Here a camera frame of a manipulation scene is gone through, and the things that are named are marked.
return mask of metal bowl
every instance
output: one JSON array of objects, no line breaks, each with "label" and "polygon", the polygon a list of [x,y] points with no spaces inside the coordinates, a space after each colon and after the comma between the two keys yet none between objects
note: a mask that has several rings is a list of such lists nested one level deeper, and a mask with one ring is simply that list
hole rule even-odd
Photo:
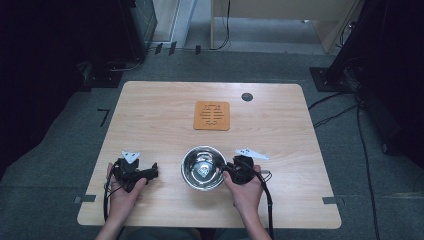
[{"label": "metal bowl", "polygon": [[220,171],[227,164],[224,156],[213,147],[199,146],[191,149],[181,163],[181,174],[190,187],[211,191],[224,180]]}]

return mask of light wood table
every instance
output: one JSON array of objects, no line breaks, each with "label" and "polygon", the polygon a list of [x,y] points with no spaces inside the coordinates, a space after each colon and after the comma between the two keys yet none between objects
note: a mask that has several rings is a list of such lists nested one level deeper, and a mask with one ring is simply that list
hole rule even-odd
[{"label": "light wood table", "polygon": [[[251,93],[253,100],[242,100]],[[194,130],[197,101],[230,104],[228,131]],[[307,110],[302,89],[295,84],[127,82],[117,103],[99,154],[78,222],[103,225],[103,194],[109,162],[121,151],[141,152],[140,169],[157,162],[159,177],[143,190],[127,226],[243,227],[225,184],[210,192],[192,189],[180,172],[184,155],[208,145],[232,162],[235,149],[250,148],[270,160],[254,159],[271,170],[268,181],[275,228],[326,228],[341,225],[331,185]],[[266,196],[259,214],[268,226]]]},{"label": "light wood table", "polygon": [[[230,17],[313,20],[324,52],[334,47],[346,24],[363,0],[231,0]],[[229,0],[211,0],[211,48],[215,17],[227,17]]]}]

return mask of white triangular marker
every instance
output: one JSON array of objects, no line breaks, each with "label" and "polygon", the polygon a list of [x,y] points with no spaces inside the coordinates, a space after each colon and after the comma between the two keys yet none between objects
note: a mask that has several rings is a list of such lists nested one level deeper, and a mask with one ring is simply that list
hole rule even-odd
[{"label": "white triangular marker", "polygon": [[125,160],[127,160],[127,162],[129,164],[133,163],[135,160],[137,160],[137,158],[140,156],[140,153],[130,153],[130,152],[125,152],[122,151],[122,156],[124,156]]},{"label": "white triangular marker", "polygon": [[255,152],[253,150],[250,150],[248,148],[246,149],[236,149],[236,153],[246,156],[246,157],[252,157],[252,158],[260,158],[260,159],[265,159],[265,160],[269,160],[269,157],[263,154],[260,154],[258,152]]}]

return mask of orange square trivet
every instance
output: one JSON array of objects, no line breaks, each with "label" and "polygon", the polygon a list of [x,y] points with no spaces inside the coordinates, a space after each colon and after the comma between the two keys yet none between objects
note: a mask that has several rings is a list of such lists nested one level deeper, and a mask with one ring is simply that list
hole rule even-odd
[{"label": "orange square trivet", "polygon": [[230,129],[230,104],[228,102],[196,102],[194,129],[228,131]]}]

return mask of gray carpet floor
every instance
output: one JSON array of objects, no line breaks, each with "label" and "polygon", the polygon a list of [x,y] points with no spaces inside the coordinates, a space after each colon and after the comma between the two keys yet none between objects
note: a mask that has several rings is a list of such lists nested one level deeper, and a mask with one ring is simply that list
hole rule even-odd
[{"label": "gray carpet floor", "polygon": [[[309,67],[328,67],[331,55],[207,52],[150,52],[136,70],[125,72],[117,89],[77,92],[43,142],[11,165],[0,184],[0,239],[93,239],[100,227],[77,223],[112,114],[126,81],[297,83],[308,105],[330,95],[316,91]],[[355,104],[352,95],[311,109],[318,122]],[[404,156],[382,153],[368,113],[360,111],[368,150],[380,239],[424,239],[423,169]],[[376,239],[367,163],[356,109],[316,128],[328,176],[338,199],[342,226],[336,230],[276,229],[276,239]]]}]

